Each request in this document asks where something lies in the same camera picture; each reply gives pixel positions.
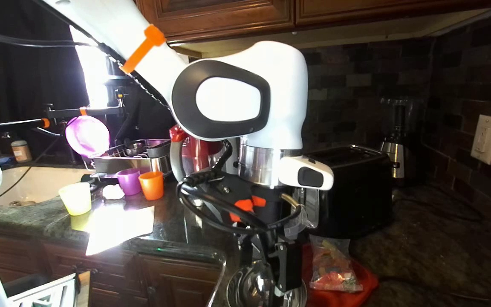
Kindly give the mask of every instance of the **electrical outlet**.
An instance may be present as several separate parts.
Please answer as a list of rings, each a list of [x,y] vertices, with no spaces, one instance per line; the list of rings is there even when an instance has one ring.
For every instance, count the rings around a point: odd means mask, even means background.
[[[491,163],[491,116],[481,114],[474,133],[471,157]]]

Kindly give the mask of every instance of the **pink bowl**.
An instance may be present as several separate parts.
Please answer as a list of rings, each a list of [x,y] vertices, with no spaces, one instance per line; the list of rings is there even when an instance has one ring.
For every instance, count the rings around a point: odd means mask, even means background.
[[[123,168],[116,174],[125,194],[140,194],[140,168]]]
[[[99,157],[109,150],[108,126],[92,116],[77,116],[65,128],[65,138],[70,146],[89,158]]]

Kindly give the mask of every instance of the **wooden cabinet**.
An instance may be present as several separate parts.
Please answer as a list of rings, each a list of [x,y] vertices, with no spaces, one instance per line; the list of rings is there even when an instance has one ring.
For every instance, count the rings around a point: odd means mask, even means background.
[[[169,41],[292,29],[292,0],[137,0]]]
[[[191,307],[208,305],[218,278],[218,266],[183,259],[137,255],[149,305]]]
[[[137,0],[169,41],[331,27],[491,6],[491,0]]]
[[[84,249],[45,244],[53,278],[91,271],[92,307],[206,305],[218,278],[208,262],[135,254],[116,247],[87,257]]]
[[[85,255],[85,247],[0,235],[0,278],[62,278],[91,271],[91,307],[189,307],[206,305],[220,267],[215,262],[137,254],[114,247]]]
[[[295,0],[297,25],[351,24],[491,6],[491,0]]]
[[[29,274],[45,273],[48,267],[38,245],[29,237],[0,235],[0,279],[9,283]]]
[[[85,249],[63,244],[43,244],[53,278],[91,271],[92,307],[147,305],[140,279],[133,274],[133,252],[111,249],[87,257]]]

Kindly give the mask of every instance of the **white cup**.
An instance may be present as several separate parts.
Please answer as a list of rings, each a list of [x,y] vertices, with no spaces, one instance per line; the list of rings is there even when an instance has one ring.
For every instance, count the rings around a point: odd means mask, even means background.
[[[92,209],[89,182],[63,186],[58,194],[70,215],[84,215]]]

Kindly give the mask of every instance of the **orange cup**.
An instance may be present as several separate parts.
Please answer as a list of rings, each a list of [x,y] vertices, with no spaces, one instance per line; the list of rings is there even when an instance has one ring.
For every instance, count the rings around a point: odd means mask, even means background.
[[[159,170],[143,172],[140,174],[140,186],[145,199],[160,199],[164,196],[164,174]]]

